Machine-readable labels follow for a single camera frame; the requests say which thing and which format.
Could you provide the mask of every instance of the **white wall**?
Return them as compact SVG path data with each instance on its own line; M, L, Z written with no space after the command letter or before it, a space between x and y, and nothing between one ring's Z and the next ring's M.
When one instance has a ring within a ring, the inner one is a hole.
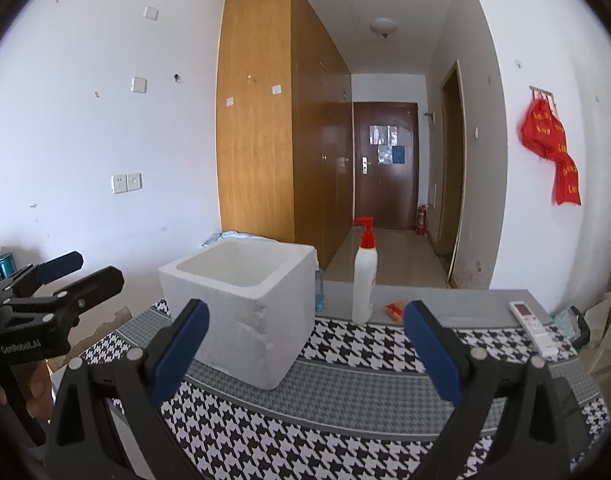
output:
M77 250L77 277L114 265L126 279L73 341L162 297L157 267L220 228L222 11L223 0L31 0L0 44L0 245L20 266ZM133 76L147 94L130 92ZM112 174L137 171L142 190L112 195Z
M421 74L352 74L355 103L416 103L419 106L419 205L428 203L428 89Z
M430 126L428 211L430 234L437 240L443 185L441 89L458 60L465 105L465 195L453 277L461 288L489 288L495 269L506 200L508 135L499 64L479 0L454 0L428 71ZM474 136L478 129L478 139Z
M611 272L611 40L583 0L481 0L501 70L508 193L492 286L589 306ZM555 95L583 206L553 205L553 163L519 142L531 93Z

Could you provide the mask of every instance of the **light switch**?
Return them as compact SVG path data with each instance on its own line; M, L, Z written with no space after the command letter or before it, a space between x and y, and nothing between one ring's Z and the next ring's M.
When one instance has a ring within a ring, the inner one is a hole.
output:
M141 189L141 173L130 173L127 175L127 190L134 191L135 189Z
M145 7L143 15L149 20L156 21L159 19L159 9L156 7Z
M145 94L147 92L147 79L144 77L132 78L132 92Z
M127 175L115 175L112 177L112 193L125 193L127 191Z

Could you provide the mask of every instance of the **styrofoam box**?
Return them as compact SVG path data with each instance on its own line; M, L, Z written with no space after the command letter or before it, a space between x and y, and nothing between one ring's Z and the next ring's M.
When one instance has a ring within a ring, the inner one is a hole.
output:
M205 301L210 328L196 360L272 390L314 328L316 249L273 240L220 240L159 269L173 319Z

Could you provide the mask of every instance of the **wooden wardrobe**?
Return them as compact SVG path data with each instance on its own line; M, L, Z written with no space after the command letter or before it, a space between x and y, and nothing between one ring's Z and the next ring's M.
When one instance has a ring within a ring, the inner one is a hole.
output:
M216 92L221 227L313 245L352 220L348 67L307 0L226 0Z

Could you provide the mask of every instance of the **red cloth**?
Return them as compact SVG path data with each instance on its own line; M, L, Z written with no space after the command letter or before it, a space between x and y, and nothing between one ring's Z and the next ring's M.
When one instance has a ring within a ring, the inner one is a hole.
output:
M554 198L557 204L581 205L579 171L568 154L565 129L554 116L547 99L535 98L521 126L521 142L537 155L556 165Z

